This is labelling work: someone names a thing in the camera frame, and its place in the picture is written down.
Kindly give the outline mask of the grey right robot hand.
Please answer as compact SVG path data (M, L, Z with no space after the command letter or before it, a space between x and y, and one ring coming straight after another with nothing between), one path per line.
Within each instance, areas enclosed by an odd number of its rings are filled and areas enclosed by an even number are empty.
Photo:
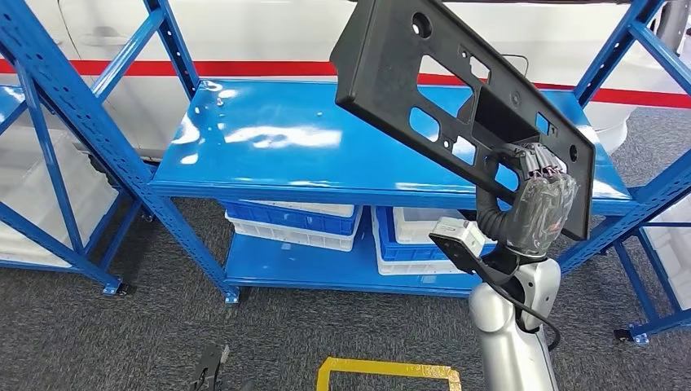
M503 144L486 158L494 174L510 168L519 184L511 209L500 209L497 197L476 190L477 224L489 239L529 257L543 257L559 236L579 189L562 162L540 143Z

